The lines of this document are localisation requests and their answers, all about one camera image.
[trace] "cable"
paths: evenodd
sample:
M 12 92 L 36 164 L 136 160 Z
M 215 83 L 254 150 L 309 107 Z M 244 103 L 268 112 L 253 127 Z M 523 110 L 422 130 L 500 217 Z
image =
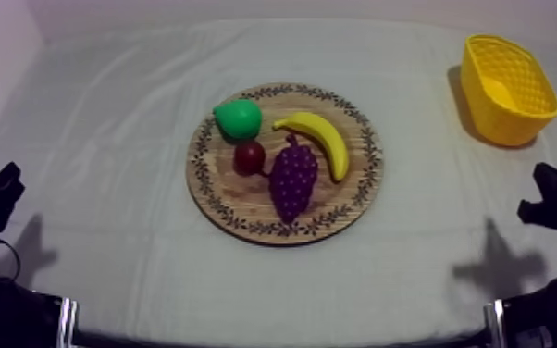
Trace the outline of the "cable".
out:
M 19 254 L 15 250 L 15 248 L 11 244 L 9 244 L 7 241 L 3 241 L 3 240 L 0 239 L 0 244 L 5 245 L 11 251 L 11 253 L 13 254 L 13 257 L 15 258 L 15 265 L 16 265 L 15 274 L 11 278 L 11 280 L 13 282 L 15 282 L 15 280 L 17 280 L 18 277 L 19 277 L 19 273 L 21 272 L 21 259 L 19 259 Z
M 3 241 L 0 239 L 0 244 L 6 245 L 6 247 L 8 247 L 8 249 L 13 254 L 13 257 L 15 257 L 15 265 L 16 265 L 15 274 L 13 275 L 13 278 L 11 278 L 13 281 L 15 281 L 18 279 L 19 273 L 21 272 L 21 260 L 19 259 L 19 254 L 15 250 L 15 248 L 11 246 L 11 244 L 9 244 L 7 241 Z

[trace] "green pear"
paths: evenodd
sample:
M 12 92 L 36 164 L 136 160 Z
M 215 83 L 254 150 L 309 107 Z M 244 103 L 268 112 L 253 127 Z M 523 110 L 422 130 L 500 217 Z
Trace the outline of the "green pear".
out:
M 216 106 L 214 116 L 218 127 L 233 139 L 252 139 L 261 129 L 261 109 L 247 99 Z

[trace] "floral border pattern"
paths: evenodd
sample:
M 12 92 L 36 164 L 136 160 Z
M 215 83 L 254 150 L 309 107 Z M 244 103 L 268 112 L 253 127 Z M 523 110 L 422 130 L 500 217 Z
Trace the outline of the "floral border pattern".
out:
M 207 118 L 202 123 L 201 132 L 193 143 L 195 147 L 192 158 L 194 177 L 199 181 L 199 192 L 207 199 L 210 209 L 214 210 L 227 226 L 235 230 L 248 230 L 250 233 L 256 234 L 275 234 L 282 237 L 299 233 L 316 236 L 321 228 L 329 228 L 338 219 L 347 217 L 355 208 L 362 207 L 378 180 L 377 175 L 382 159 L 380 158 L 380 149 L 378 149 L 374 140 L 375 133 L 365 115 L 361 114 L 349 101 L 333 92 L 321 88 L 312 88 L 304 84 L 281 84 L 276 87 L 262 87 L 254 93 L 242 93 L 240 99 L 259 100 L 286 93 L 300 93 L 322 101 L 332 100 L 335 107 L 341 108 L 346 116 L 354 118 L 356 123 L 361 126 L 361 139 L 367 159 L 367 167 L 363 169 L 362 178 L 358 181 L 357 194 L 352 197 L 350 205 L 335 206 L 333 210 L 313 217 L 307 224 L 301 224 L 299 221 L 294 221 L 291 224 L 283 222 L 263 223 L 236 217 L 233 208 L 226 205 L 222 198 L 216 194 L 209 177 L 209 169 L 204 155 L 209 151 L 207 144 L 212 140 L 212 129 L 216 126 L 216 122 L 213 118 Z

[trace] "round wooden plate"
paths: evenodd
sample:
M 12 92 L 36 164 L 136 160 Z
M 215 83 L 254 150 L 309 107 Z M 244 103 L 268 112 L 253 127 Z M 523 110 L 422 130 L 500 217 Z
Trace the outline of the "round wooden plate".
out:
M 293 223 L 284 224 L 270 200 L 267 178 L 235 172 L 234 145 L 223 139 L 210 114 L 192 136 L 186 177 L 192 197 L 216 225 L 248 242 L 288 246 L 323 240 L 365 212 L 380 184 L 382 150 L 371 124 L 352 103 L 333 92 L 296 83 L 265 84 L 225 102 L 233 99 L 251 99 L 261 107 L 264 119 L 256 140 L 266 149 L 265 172 L 272 169 L 279 151 L 289 146 L 285 141 L 289 133 L 272 130 L 272 123 L 297 111 L 316 113 L 339 130 L 350 153 L 350 169 L 344 180 L 333 182 L 322 149 L 296 135 L 299 144 L 311 146 L 319 170 L 308 208 Z

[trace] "purple grapes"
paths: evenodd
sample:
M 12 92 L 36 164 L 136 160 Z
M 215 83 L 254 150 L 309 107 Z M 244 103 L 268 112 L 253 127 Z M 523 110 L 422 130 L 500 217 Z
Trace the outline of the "purple grapes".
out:
M 291 224 L 309 206 L 317 180 L 317 160 L 309 146 L 298 145 L 293 134 L 285 139 L 290 146 L 280 150 L 274 160 L 270 196 L 280 219 Z

